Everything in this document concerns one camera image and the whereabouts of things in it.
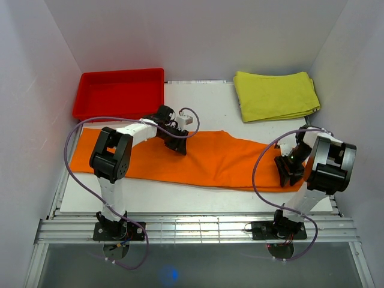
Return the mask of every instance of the white table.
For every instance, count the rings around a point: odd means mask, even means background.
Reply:
[[[193,108],[199,114],[202,131],[225,130],[234,137],[262,143],[269,143],[279,135],[305,124],[304,118],[244,124],[241,121],[235,87],[231,83],[167,84],[165,104],[175,111],[182,107]],[[126,124],[108,124],[112,128],[122,125]],[[105,124],[88,124],[86,127],[104,126]],[[188,126],[188,129],[192,131],[195,127],[196,123]],[[286,143],[295,146],[294,135],[287,137]],[[100,187],[93,174],[76,175],[84,184],[100,193]],[[262,202],[252,191],[203,188],[130,178],[124,178],[122,181],[124,201],[129,213],[244,214],[275,211],[275,208]],[[287,202],[293,195],[294,193],[263,193],[266,199],[278,204]],[[69,178],[60,212],[89,214],[100,210],[101,203]],[[329,199],[323,199],[312,211],[331,212]]]

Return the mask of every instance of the red tray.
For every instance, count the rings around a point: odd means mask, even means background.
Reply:
[[[72,115],[140,119],[164,104],[162,68],[84,73]]]

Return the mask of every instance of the cable connector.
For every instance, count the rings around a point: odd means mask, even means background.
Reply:
[[[179,115],[176,116],[176,122],[178,123],[178,128],[184,130],[185,126],[193,123],[193,118],[189,115],[186,115],[184,111],[180,111]]]

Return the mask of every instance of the green-yellow fabric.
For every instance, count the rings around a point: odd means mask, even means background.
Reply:
[[[306,72],[264,76],[238,71],[233,81],[243,122],[299,118],[320,109]]]

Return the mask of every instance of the orange cloth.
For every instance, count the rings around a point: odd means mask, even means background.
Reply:
[[[89,166],[98,129],[85,128],[77,144],[70,167],[74,172],[93,173]],[[187,140],[187,155],[165,147],[160,138],[153,138],[132,149],[126,177],[174,182],[206,187],[253,190],[252,169],[266,147],[265,144],[236,139],[225,131],[202,131]],[[270,149],[256,172],[260,191],[297,191],[302,181],[281,188],[274,157],[279,149]]]

